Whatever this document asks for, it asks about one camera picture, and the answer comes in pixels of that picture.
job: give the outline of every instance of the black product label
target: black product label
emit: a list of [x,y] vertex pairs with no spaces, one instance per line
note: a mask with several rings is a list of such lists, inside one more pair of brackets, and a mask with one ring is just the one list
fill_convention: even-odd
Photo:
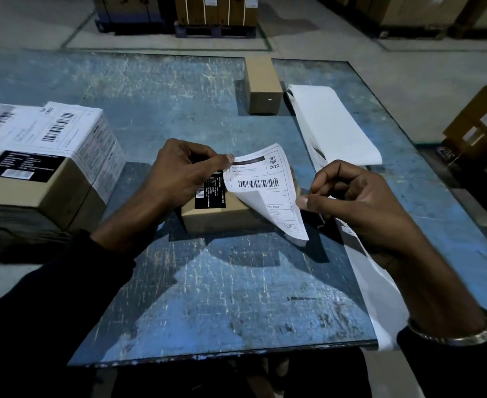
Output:
[[0,177],[46,183],[64,159],[64,156],[5,151],[0,155]]
[[196,209],[225,208],[223,173],[215,172],[196,192]]

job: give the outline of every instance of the blue metal table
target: blue metal table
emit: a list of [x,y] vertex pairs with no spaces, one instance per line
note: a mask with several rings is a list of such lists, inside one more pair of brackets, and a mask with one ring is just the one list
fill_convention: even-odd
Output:
[[[351,66],[274,63],[286,84],[337,92],[380,150],[378,171],[487,308],[487,240]],[[170,137],[236,156],[278,142],[308,188],[314,172],[294,117],[286,106],[275,117],[248,115],[242,79],[238,58],[0,51],[0,102],[104,110],[130,161],[106,215],[140,184]],[[274,229],[190,238],[170,216],[70,364],[375,345],[344,247],[308,233],[305,248]]]

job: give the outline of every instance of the black sleeve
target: black sleeve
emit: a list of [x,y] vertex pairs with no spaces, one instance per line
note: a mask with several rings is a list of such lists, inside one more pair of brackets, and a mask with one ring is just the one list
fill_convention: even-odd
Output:
[[83,234],[24,276],[0,298],[0,372],[65,366],[133,268]]
[[487,396],[487,342],[451,347],[430,342],[409,328],[397,341],[426,398]]

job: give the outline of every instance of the silver bracelet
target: silver bracelet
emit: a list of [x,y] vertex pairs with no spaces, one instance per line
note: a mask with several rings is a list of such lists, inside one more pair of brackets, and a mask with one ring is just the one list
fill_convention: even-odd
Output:
[[[487,319],[487,310],[484,308],[481,309],[483,310],[483,313],[485,314],[485,317]],[[419,330],[418,326],[415,324],[415,321],[413,321],[411,317],[407,320],[407,326],[410,328],[411,331],[413,331],[415,334],[419,335],[419,337],[425,340],[440,343],[442,345],[448,345],[451,347],[470,347],[473,345],[480,345],[487,342],[487,326],[479,334],[465,336],[463,338],[436,338],[426,335]]]

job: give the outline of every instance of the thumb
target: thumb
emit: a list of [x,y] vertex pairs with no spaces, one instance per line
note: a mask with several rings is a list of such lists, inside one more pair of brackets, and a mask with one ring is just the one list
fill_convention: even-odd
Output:
[[225,170],[232,166],[234,163],[234,156],[231,154],[217,154],[210,159],[195,163],[197,172],[203,181],[206,181],[212,173],[219,170]]
[[296,200],[297,206],[305,211],[331,215],[345,222],[351,222],[356,211],[356,202],[335,200],[322,195],[301,195]]

